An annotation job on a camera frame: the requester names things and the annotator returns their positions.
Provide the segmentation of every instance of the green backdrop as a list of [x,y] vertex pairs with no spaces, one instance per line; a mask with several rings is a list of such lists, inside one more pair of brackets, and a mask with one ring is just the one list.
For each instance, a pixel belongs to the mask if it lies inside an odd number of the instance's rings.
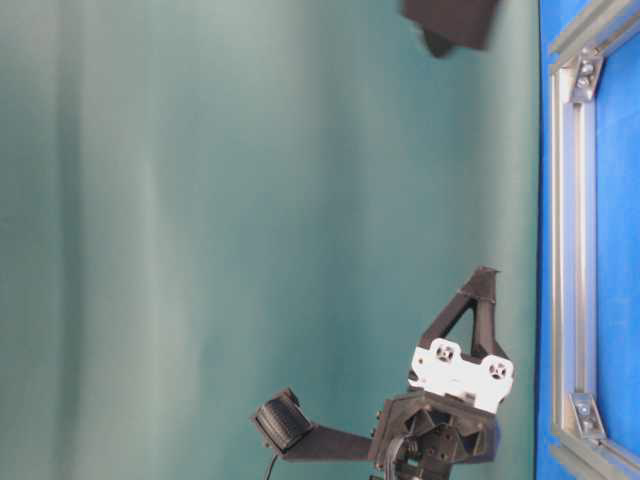
[[435,61],[392,1],[3,2],[0,478],[257,479],[287,385],[366,434],[479,264],[517,379],[453,478],[532,478],[537,6],[503,3]]

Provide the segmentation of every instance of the bolt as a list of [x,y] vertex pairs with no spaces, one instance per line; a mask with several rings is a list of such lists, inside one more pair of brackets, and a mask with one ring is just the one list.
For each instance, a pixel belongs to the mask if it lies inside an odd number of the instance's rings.
[[436,357],[442,362],[449,363],[453,359],[453,349],[448,346],[440,347],[436,350]]
[[580,74],[581,75],[591,75],[594,70],[595,70],[595,67],[593,66],[593,63],[585,62],[582,65],[582,68],[580,69]]
[[507,367],[502,363],[491,365],[489,367],[489,373],[495,380],[502,380],[507,376]]
[[580,404],[578,405],[578,413],[583,417],[588,417],[591,413],[591,409],[589,408],[589,405]]
[[587,77],[580,77],[578,79],[578,87],[587,88],[591,84],[591,81]]

